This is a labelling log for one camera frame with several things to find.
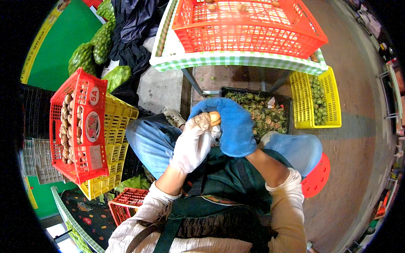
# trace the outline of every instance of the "green wall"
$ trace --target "green wall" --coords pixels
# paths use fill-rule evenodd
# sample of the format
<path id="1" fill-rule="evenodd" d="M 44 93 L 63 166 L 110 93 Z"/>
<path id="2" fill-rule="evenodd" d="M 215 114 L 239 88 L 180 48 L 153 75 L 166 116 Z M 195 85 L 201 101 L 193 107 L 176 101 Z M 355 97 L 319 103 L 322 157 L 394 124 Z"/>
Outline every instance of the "green wall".
<path id="1" fill-rule="evenodd" d="M 101 22 L 81 0 L 72 0 L 62 12 L 45 37 L 35 58 L 28 84 L 56 91 L 69 77 L 68 62 L 75 49 L 91 40 Z M 39 218 L 58 213 L 51 187 L 58 192 L 75 188 L 72 182 L 39 185 L 36 176 L 29 176 L 32 193 L 38 205 L 35 209 Z"/>
<path id="2" fill-rule="evenodd" d="M 58 193 L 77 187 L 77 185 L 72 182 L 66 184 L 63 182 L 57 182 L 52 184 L 40 185 L 36 176 L 29 176 L 28 181 L 30 182 L 30 186 L 33 188 L 31 191 L 34 195 L 36 204 L 38 205 L 38 209 L 35 209 L 35 213 L 38 218 L 43 218 L 59 213 L 58 208 L 55 204 L 55 200 L 53 199 L 51 191 L 52 186 L 58 187 Z"/>
<path id="3" fill-rule="evenodd" d="M 29 85 L 56 91 L 69 77 L 68 62 L 75 49 L 90 41 L 101 22 L 81 0 L 72 0 L 42 43 Z"/>

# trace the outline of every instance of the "dark green apron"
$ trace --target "dark green apron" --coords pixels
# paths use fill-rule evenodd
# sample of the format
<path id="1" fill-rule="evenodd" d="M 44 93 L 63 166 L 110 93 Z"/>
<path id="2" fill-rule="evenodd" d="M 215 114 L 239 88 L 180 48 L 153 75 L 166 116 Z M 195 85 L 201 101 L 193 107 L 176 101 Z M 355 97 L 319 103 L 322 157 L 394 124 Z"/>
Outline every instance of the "dark green apron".
<path id="1" fill-rule="evenodd" d="M 278 152 L 263 151 L 285 166 L 292 167 Z M 161 227 L 159 229 L 149 226 L 142 231 L 144 237 L 151 231 L 160 231 L 154 253 L 169 251 L 185 219 L 229 213 L 244 214 L 249 220 L 250 227 L 241 229 L 246 232 L 247 239 L 244 241 L 252 243 L 251 252 L 269 251 L 268 241 L 276 234 L 269 234 L 257 215 L 270 215 L 272 197 L 265 188 L 265 180 L 246 158 L 229 157 L 219 147 L 213 147 L 205 161 L 187 176 L 183 189 L 188 197 L 172 203 L 167 223 L 157 225 Z"/>

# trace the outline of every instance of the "yellow plastic crate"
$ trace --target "yellow plastic crate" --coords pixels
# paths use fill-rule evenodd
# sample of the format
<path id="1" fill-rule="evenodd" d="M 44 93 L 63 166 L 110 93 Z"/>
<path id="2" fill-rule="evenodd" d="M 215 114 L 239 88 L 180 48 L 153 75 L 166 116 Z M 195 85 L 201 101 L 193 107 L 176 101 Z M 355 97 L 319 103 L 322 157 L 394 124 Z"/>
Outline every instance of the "yellow plastic crate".
<path id="1" fill-rule="evenodd" d="M 333 69 L 329 67 L 327 71 L 318 76 L 318 79 L 325 90 L 322 101 L 327 104 L 326 125 L 315 125 L 308 74 L 295 71 L 290 75 L 295 128 L 339 128 L 342 126 L 339 93 Z"/>
<path id="2" fill-rule="evenodd" d="M 121 183 L 125 156 L 129 146 L 125 138 L 125 129 L 139 114 L 137 108 L 111 94 L 106 95 L 105 101 L 104 138 L 110 174 L 87 180 L 79 186 L 89 200 L 110 191 Z"/>

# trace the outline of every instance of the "white glove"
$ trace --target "white glove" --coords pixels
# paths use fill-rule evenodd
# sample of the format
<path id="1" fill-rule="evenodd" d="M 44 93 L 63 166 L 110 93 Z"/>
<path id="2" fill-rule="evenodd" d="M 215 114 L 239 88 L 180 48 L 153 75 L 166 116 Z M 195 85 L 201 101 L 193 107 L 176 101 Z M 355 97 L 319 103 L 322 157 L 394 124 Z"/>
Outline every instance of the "white glove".
<path id="1" fill-rule="evenodd" d="M 186 122 L 183 133 L 176 141 L 173 158 L 170 160 L 170 165 L 182 170 L 183 173 L 191 173 L 195 170 L 211 149 L 212 128 L 207 128 L 206 124 L 200 122 L 200 115 L 196 117 Z"/>

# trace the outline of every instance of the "blue glove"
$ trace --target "blue glove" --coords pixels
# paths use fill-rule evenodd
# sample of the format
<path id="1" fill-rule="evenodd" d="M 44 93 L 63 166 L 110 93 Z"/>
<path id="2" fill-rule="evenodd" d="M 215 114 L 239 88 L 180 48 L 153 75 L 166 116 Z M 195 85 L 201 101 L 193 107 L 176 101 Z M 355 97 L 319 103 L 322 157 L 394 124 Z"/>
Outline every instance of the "blue glove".
<path id="1" fill-rule="evenodd" d="M 208 98 L 196 104 L 190 117 L 218 111 L 221 116 L 221 151 L 228 156 L 244 157 L 257 149 L 253 137 L 253 121 L 248 111 L 229 98 Z"/>

